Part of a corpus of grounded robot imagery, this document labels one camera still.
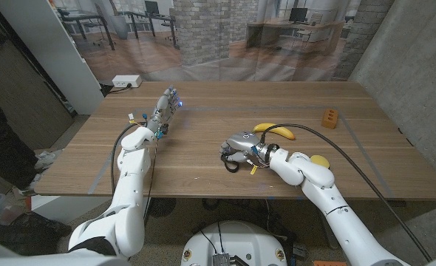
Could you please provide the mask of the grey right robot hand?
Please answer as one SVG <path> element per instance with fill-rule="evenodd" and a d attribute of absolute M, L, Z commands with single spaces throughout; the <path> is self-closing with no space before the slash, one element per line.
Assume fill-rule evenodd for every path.
<path fill-rule="evenodd" d="M 255 165 L 266 165 L 267 146 L 260 138 L 250 132 L 238 132 L 231 135 L 221 146 L 220 154 L 226 161 Z"/>

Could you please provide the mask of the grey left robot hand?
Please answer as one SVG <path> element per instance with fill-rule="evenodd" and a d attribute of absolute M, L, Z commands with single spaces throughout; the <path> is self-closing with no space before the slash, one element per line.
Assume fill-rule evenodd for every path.
<path fill-rule="evenodd" d="M 174 113 L 183 105 L 177 90 L 171 85 L 159 97 L 151 117 L 146 121 L 146 128 L 153 131 L 157 139 L 168 132 Z"/>

